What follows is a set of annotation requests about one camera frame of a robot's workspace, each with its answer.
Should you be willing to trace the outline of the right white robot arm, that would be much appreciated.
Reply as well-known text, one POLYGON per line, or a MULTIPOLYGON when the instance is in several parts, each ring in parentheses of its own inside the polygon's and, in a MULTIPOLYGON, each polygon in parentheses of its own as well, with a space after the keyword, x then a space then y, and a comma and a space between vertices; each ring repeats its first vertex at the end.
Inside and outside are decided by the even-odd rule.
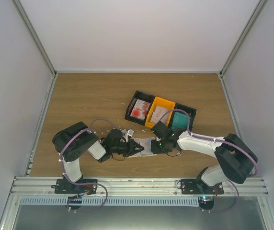
POLYGON ((196 189, 201 194, 207 194, 213 186, 225 181, 243 184, 247 177, 258 172, 256 155, 235 134, 210 137, 180 128, 173 131, 161 121, 151 131, 158 138, 151 141, 154 154, 168 154, 174 149, 190 150, 218 161, 218 165, 204 168, 196 177, 196 189))

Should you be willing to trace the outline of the beige leather card holder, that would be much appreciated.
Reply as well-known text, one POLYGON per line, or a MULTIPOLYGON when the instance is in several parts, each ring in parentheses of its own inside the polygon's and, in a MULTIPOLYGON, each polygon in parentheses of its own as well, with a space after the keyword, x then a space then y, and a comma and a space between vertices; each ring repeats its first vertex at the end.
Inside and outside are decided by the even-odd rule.
POLYGON ((142 146, 144 149, 142 151, 138 151, 137 153, 135 153, 132 156, 129 156, 130 158, 134 158, 134 157, 149 157, 149 156, 155 156, 156 154, 154 154, 151 151, 151 141, 155 140, 154 137, 151 138, 134 138, 133 139, 137 144, 139 144, 140 146, 142 146))

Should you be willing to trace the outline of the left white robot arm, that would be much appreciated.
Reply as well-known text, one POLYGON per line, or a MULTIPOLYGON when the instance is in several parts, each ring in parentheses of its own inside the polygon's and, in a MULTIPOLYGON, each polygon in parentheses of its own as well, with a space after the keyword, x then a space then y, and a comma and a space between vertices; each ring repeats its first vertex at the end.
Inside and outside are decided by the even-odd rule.
POLYGON ((133 130, 123 133, 112 129, 104 138, 99 138, 84 122, 78 122, 56 133, 52 143, 59 153, 66 188, 73 194, 82 189, 80 157, 89 153, 98 162, 104 162, 113 154, 127 158, 142 152, 145 148, 132 139, 133 130))

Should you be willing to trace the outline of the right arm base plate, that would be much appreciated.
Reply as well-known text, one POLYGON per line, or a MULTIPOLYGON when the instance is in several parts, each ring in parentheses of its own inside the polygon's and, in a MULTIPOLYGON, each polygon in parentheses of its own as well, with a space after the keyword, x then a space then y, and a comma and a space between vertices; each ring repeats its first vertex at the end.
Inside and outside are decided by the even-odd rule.
POLYGON ((208 186, 201 179, 181 179, 176 187, 181 190, 182 195, 196 195, 202 211, 211 211, 217 196, 224 194, 222 183, 208 186))

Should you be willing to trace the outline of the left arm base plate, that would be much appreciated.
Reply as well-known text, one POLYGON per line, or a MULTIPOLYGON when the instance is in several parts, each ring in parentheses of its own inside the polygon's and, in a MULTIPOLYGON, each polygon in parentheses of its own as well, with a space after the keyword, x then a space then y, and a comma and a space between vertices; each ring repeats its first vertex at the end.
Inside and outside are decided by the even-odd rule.
POLYGON ((55 194, 74 194, 69 196, 69 205, 68 207, 71 210, 78 210, 81 206, 76 206, 75 204, 81 204, 81 198, 84 195, 93 195, 96 194, 96 183, 97 179, 84 179, 81 178, 77 183, 86 183, 88 185, 74 185, 70 183, 67 179, 57 179, 56 183, 51 186, 54 189, 55 194))

